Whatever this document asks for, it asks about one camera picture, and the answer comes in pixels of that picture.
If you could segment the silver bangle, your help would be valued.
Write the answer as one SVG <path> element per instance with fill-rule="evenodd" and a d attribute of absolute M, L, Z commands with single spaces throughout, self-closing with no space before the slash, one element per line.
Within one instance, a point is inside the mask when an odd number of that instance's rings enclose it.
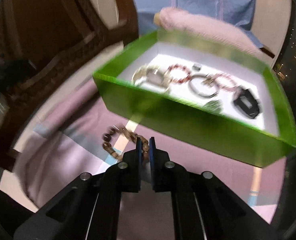
<path fill-rule="evenodd" d="M 220 91 L 219 84 L 211 75 L 205 74 L 192 75 L 188 87 L 194 94 L 204 99 L 214 98 Z"/>

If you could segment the black watch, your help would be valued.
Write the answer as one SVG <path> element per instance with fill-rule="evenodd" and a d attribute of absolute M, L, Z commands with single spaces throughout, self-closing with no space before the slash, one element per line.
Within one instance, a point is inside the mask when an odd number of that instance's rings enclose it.
<path fill-rule="evenodd" d="M 233 94 L 232 104 L 246 118 L 256 119 L 261 113 L 260 103 L 250 89 L 238 86 Z"/>

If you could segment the pink plaid bedsheet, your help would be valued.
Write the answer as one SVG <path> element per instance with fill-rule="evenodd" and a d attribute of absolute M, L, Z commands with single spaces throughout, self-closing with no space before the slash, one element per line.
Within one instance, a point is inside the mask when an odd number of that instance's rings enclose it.
<path fill-rule="evenodd" d="M 39 123 L 16 160 L 14 172 L 27 197 L 42 207 L 83 172 L 100 174 L 117 161 L 102 148 L 102 135 L 124 125 L 188 171 L 213 172 L 265 221 L 273 218 L 281 193 L 285 159 L 258 168 L 173 139 L 109 112 L 93 80 L 63 98 Z"/>

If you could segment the green cardboard box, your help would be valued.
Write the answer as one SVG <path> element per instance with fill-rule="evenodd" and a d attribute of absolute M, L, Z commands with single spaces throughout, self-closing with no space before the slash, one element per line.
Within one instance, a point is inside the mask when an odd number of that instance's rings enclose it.
<path fill-rule="evenodd" d="M 135 69 L 159 47 L 248 81 L 258 92 L 264 130 L 212 113 L 187 97 L 176 99 L 132 85 Z M 294 116 L 278 78 L 268 65 L 236 49 L 180 31 L 158 30 L 129 44 L 93 78 L 113 113 L 225 157 L 266 167 L 296 149 Z"/>

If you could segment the pink seat cushion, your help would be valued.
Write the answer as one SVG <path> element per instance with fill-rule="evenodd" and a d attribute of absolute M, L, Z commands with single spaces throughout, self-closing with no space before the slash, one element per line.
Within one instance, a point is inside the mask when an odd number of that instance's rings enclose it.
<path fill-rule="evenodd" d="M 212 17 L 191 14 L 186 10 L 166 7 L 156 13 L 155 25 L 165 30 L 177 30 L 230 46 L 258 59 L 265 55 L 238 27 Z"/>

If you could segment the carved brown wooden chair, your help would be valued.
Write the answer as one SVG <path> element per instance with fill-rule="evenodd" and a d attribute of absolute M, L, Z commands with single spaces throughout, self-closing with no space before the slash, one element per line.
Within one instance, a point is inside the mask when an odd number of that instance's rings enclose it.
<path fill-rule="evenodd" d="M 91 0 L 0 0 L 0 168 L 34 112 L 105 48 L 138 38 L 133 0 L 115 0 L 109 27 Z"/>

